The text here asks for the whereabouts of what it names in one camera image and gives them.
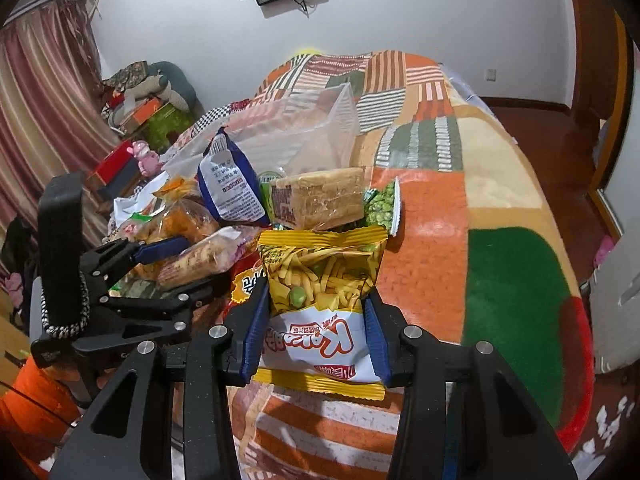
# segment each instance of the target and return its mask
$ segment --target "french fries image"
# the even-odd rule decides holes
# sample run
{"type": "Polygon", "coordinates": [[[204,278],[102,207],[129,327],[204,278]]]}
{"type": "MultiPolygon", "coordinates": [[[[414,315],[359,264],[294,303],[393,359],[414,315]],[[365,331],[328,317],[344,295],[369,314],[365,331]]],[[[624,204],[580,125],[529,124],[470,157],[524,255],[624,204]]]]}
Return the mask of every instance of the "french fries image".
{"type": "Polygon", "coordinates": [[[261,256],[275,313],[311,305],[318,310],[362,311],[362,299],[374,286],[380,268],[382,251],[374,246],[366,250],[265,247],[261,256]]]}

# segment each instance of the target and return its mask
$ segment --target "barcode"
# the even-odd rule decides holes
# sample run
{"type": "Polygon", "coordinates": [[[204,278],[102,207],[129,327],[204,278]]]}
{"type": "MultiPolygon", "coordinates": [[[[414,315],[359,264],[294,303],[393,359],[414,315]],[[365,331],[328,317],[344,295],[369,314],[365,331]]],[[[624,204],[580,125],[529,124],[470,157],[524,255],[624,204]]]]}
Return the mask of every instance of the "barcode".
{"type": "Polygon", "coordinates": [[[211,143],[211,153],[214,155],[226,152],[226,137],[224,135],[216,135],[211,143]]]}

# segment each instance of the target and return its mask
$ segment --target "metal screw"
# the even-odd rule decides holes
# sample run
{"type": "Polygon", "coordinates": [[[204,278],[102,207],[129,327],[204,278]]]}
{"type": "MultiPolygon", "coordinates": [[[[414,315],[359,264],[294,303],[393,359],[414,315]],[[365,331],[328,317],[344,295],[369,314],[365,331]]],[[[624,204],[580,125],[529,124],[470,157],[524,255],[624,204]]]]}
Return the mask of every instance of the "metal screw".
{"type": "Polygon", "coordinates": [[[213,338],[224,337],[227,332],[229,332],[229,330],[224,325],[214,325],[209,328],[209,335],[213,338]]]}
{"type": "Polygon", "coordinates": [[[402,333],[409,339],[418,339],[422,335],[422,329],[419,326],[407,325],[402,333]]]}
{"type": "Polygon", "coordinates": [[[156,345],[153,341],[143,341],[138,345],[138,353],[148,354],[149,352],[153,351],[155,347],[156,345]]]}
{"type": "Polygon", "coordinates": [[[494,351],[494,346],[488,341],[478,341],[476,343],[476,350],[478,350],[481,354],[489,355],[494,351]]]}

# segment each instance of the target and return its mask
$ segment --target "blue and white package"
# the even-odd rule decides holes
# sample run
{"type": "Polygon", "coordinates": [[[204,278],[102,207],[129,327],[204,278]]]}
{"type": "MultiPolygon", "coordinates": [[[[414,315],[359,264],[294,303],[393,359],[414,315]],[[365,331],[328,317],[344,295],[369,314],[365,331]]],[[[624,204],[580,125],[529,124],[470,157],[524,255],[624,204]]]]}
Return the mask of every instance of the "blue and white package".
{"type": "Polygon", "coordinates": [[[198,166],[204,205],[218,222],[258,222],[269,218],[260,202],[260,183],[246,156],[220,128],[198,166]]]}

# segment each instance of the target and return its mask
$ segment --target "patchwork blanket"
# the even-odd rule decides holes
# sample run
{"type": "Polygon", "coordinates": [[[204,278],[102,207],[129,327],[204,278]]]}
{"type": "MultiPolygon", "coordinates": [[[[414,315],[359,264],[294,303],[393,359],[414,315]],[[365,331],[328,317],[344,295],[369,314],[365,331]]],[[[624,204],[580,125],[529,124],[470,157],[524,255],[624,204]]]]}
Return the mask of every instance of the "patchwork blanket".
{"type": "MultiPolygon", "coordinates": [[[[401,181],[401,227],[378,279],[383,300],[441,340],[491,341],[573,449],[593,395],[590,331],[529,162],[436,62],[404,52],[297,56],[252,105],[343,82],[363,133],[351,163],[370,168],[374,186],[401,181]]],[[[230,388],[229,401],[249,478],[386,477],[401,390],[372,402],[254,382],[230,388]]]]}

